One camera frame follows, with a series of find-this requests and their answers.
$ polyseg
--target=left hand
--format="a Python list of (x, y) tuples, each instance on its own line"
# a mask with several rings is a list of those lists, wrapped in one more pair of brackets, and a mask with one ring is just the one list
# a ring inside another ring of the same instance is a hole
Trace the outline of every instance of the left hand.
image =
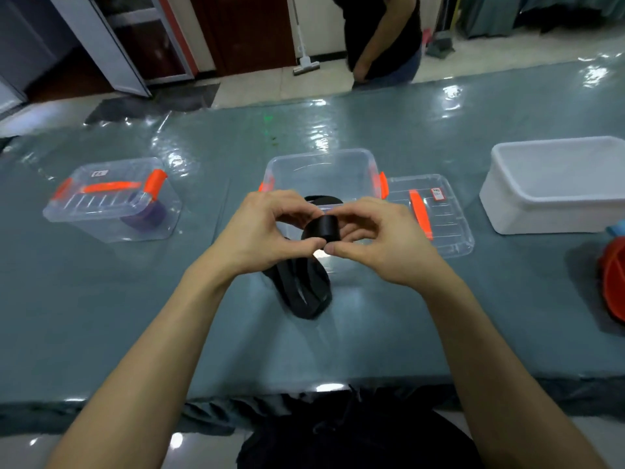
[(282, 260), (311, 257), (324, 248), (326, 241), (318, 237), (288, 240), (278, 230), (276, 221), (303, 229), (322, 215), (317, 206), (295, 191), (251, 192), (215, 243), (189, 271), (200, 275), (217, 271), (225, 280), (231, 280), (244, 273), (266, 270)]
[(356, 62), (354, 66), (354, 80), (359, 84), (367, 82), (369, 69), (371, 69), (371, 64), (364, 62), (362, 59), (358, 59), (358, 62)]

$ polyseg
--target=hand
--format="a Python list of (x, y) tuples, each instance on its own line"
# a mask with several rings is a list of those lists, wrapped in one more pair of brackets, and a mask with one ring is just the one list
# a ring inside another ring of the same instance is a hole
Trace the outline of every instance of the hand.
[(303, 229), (323, 215), (295, 191), (252, 192), (213, 244), (191, 265), (193, 275), (218, 273), (224, 281), (263, 271), (288, 258), (311, 257), (326, 241), (314, 237), (288, 240), (276, 221)]
[[(451, 271), (406, 206), (364, 197), (327, 213), (339, 219), (341, 238), (325, 246), (329, 255), (362, 263), (382, 279), (419, 292)], [(353, 243), (360, 239), (373, 242)]]
[(358, 59), (358, 62), (355, 63), (354, 66), (354, 80), (359, 84), (364, 84), (367, 82), (367, 74), (371, 69), (371, 64), (364, 62), (362, 59)]

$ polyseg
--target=wooden door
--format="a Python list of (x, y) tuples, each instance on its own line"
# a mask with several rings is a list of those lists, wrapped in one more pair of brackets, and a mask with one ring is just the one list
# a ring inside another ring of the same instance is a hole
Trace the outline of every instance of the wooden door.
[(220, 76), (295, 65), (286, 0), (191, 0)]

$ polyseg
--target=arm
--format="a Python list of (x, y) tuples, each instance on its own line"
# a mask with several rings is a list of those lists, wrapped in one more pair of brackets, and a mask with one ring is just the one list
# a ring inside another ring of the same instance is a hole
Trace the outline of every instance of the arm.
[(324, 239), (290, 242), (276, 220), (303, 227), (323, 213), (292, 191), (254, 192), (184, 273), (165, 307), (69, 427), (46, 466), (159, 468), (221, 299), (232, 280), (312, 256)]
[(382, 16), (378, 28), (354, 66), (356, 82), (365, 82), (373, 61), (393, 45), (410, 20), (416, 6), (417, 0), (386, 0), (386, 13)]
[[(525, 370), (408, 208), (365, 198), (330, 213), (340, 219), (342, 241), (328, 244), (328, 254), (370, 266), (425, 299), (487, 467), (607, 468)], [(373, 242), (352, 243), (362, 238)]]

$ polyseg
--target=forearm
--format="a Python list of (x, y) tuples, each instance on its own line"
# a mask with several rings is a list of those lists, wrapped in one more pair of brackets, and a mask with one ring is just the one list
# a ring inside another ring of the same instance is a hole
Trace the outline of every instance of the forearm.
[(370, 66), (380, 54), (393, 45), (410, 20), (416, 3), (417, 0), (388, 1), (386, 13), (382, 16), (378, 28), (364, 48), (359, 62)]
[(584, 436), (525, 370), (466, 284), (446, 264), (442, 275), (442, 285), (423, 293), (424, 299), (485, 464), (605, 468)]
[(229, 281), (199, 288), (189, 272), (74, 421), (56, 468), (158, 468)]

